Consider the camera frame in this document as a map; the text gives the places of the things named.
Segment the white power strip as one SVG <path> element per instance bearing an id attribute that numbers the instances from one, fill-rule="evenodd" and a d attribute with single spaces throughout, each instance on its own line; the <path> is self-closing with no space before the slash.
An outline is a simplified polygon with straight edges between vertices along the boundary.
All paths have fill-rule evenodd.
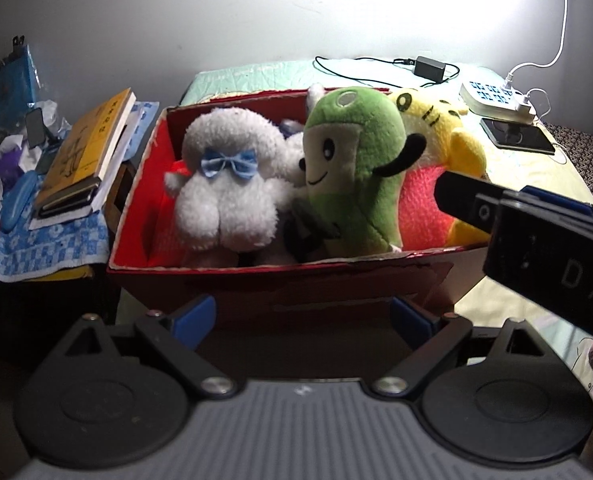
<path id="1" fill-rule="evenodd" d="M 482 117 L 525 125 L 536 118 L 531 101 L 505 84 L 466 80 L 461 84 L 460 96 L 471 112 Z"/>

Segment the black smartphone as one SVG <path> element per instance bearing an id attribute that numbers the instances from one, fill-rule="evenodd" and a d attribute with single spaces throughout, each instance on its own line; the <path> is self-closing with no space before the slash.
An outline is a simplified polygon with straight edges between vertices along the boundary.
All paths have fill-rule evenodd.
<path id="1" fill-rule="evenodd" d="M 482 118 L 481 126 L 496 148 L 545 155 L 555 153 L 553 144 L 537 126 L 491 118 Z"/>

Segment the blue checkered cloth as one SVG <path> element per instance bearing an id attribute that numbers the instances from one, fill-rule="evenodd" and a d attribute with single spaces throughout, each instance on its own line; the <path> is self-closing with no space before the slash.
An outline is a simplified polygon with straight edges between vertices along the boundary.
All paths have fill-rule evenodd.
<path id="1" fill-rule="evenodd" d="M 32 205 L 26 204 L 13 229 L 2 230 L 0 282 L 44 278 L 64 269 L 106 263 L 110 231 L 101 212 L 32 230 Z"/>

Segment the yellow tiger plush toy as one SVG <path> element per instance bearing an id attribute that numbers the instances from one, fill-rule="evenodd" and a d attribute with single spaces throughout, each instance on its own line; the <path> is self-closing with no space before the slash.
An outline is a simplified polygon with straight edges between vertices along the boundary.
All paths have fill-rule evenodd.
<path id="1" fill-rule="evenodd" d="M 456 171 L 484 178 L 487 161 L 483 145 L 464 127 L 461 109 L 408 88 L 392 93 L 406 131 L 425 137 L 426 148 L 406 171 L 398 203 L 398 223 L 403 249 L 408 252 L 486 243 L 489 235 L 475 226 L 440 211 L 434 198 L 438 177 Z"/>

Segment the red cardboard box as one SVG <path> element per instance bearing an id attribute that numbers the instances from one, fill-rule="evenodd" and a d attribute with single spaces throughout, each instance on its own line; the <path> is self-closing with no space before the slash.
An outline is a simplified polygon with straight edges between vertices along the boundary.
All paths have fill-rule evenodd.
<path id="1" fill-rule="evenodd" d="M 263 91 L 162 111 L 134 177 L 109 262 L 110 274 L 147 307 L 170 312 L 208 294 L 215 297 L 221 320 L 242 320 L 304 304 L 409 296 L 441 314 L 482 280 L 487 252 L 482 244 L 283 266 L 253 266 L 248 258 L 230 259 L 220 268 L 193 266 L 174 233 L 164 174 L 178 162 L 190 122 L 217 106 L 248 108 L 273 122 L 302 122 L 306 93 Z"/>

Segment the blue plastic bag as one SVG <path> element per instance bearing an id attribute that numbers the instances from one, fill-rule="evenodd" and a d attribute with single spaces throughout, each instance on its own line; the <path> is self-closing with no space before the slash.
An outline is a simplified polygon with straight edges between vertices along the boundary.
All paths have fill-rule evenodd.
<path id="1" fill-rule="evenodd" d="M 12 50 L 0 58 L 0 144 L 24 125 L 38 101 L 40 81 L 25 37 L 12 38 Z"/>

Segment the green plush toy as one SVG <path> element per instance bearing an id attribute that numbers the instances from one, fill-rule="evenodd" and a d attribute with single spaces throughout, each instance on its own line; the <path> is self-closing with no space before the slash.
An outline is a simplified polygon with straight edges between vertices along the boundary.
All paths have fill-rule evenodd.
<path id="1" fill-rule="evenodd" d="M 307 89 L 304 196 L 293 202 L 305 258 L 400 252 L 398 206 L 405 174 L 426 148 L 396 104 L 375 89 Z"/>

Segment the yellow book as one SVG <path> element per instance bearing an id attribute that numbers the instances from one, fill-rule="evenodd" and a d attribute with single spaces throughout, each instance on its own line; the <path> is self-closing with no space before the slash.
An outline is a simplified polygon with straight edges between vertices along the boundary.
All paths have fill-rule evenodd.
<path id="1" fill-rule="evenodd" d="M 35 216 L 47 218 L 88 204 L 110 161 L 136 102 L 130 88 L 85 114 L 62 142 L 35 200 Z"/>

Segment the blue oval case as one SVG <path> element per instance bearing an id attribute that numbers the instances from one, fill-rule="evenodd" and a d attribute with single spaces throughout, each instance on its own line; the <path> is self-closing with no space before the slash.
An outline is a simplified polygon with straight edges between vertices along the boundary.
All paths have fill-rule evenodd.
<path id="1" fill-rule="evenodd" d="M 21 217 L 27 202 L 32 199 L 37 185 L 35 170 L 27 171 L 5 195 L 0 212 L 0 230 L 9 233 Z"/>

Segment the white plush bunny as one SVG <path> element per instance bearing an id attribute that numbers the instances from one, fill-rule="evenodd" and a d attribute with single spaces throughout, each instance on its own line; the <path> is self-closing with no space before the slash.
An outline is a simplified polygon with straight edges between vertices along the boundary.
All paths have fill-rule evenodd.
<path id="1" fill-rule="evenodd" d="M 214 107 L 187 127 L 182 162 L 189 174 L 168 171 L 164 186 L 188 266 L 294 261 L 283 228 L 306 196 L 303 124 Z"/>

